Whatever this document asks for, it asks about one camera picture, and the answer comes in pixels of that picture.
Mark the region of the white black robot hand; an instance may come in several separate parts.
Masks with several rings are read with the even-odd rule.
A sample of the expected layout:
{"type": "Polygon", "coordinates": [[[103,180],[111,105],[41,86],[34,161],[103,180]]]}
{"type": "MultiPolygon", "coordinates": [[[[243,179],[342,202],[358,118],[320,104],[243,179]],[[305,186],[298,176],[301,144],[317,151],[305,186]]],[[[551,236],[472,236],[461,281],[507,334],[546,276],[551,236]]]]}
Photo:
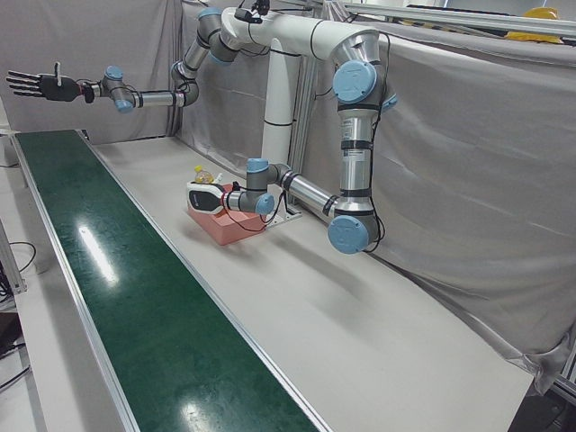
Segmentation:
{"type": "Polygon", "coordinates": [[[188,182],[186,189],[187,203],[195,212],[218,214],[224,210],[223,196],[226,191],[221,185],[221,174],[211,183],[188,182]]]}

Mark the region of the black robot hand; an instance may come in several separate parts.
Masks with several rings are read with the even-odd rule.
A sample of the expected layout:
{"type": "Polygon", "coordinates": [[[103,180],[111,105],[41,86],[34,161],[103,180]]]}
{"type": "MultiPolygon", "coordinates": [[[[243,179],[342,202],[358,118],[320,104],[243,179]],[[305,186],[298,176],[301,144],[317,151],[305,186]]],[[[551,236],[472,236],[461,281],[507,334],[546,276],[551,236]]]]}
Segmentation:
{"type": "Polygon", "coordinates": [[[61,74],[61,63],[55,62],[51,74],[26,74],[9,70],[5,78],[15,95],[39,97],[49,101],[72,102],[84,93],[74,79],[61,74]]]}

